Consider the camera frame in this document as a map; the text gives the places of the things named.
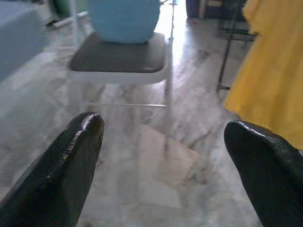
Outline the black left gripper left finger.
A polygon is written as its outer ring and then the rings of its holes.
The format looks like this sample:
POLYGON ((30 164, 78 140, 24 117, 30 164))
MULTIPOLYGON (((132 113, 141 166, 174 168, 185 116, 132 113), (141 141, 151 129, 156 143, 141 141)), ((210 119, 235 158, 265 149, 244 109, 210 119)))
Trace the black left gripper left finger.
POLYGON ((95 112, 73 118, 1 200, 1 226, 76 226, 94 178, 104 126, 95 112))

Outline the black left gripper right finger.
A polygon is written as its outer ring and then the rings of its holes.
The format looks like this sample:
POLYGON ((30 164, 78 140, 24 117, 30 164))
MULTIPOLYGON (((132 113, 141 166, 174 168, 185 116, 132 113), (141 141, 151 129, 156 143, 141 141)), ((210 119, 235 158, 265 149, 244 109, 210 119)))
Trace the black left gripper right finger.
POLYGON ((264 227, 303 225, 303 157, 283 137, 244 121, 227 123, 224 143, 264 227))

